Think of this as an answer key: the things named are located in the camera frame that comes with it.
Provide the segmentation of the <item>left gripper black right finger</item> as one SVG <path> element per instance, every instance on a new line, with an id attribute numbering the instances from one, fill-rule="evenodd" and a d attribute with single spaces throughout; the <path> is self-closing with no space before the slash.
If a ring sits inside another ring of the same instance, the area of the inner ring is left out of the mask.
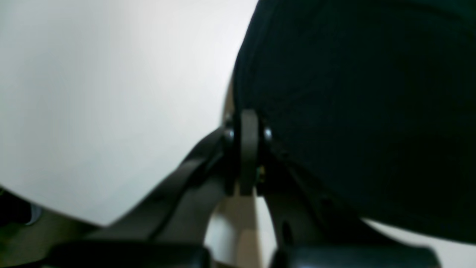
<path id="1" fill-rule="evenodd" d="M 272 268 L 438 268 L 433 250 L 408 246 L 377 232 L 318 185 L 311 174 L 272 149 L 269 127 L 260 128 L 257 193 L 269 209 L 277 250 Z"/>

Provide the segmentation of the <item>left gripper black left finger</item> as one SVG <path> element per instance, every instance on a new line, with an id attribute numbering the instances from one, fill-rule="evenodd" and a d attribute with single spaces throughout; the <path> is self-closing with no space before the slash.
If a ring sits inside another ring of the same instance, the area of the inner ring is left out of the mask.
<path id="1" fill-rule="evenodd" d="M 110 227 L 54 247 L 46 268 L 212 268 L 204 246 L 216 205 L 257 181 L 258 116 L 244 110 L 202 139 L 180 166 Z"/>

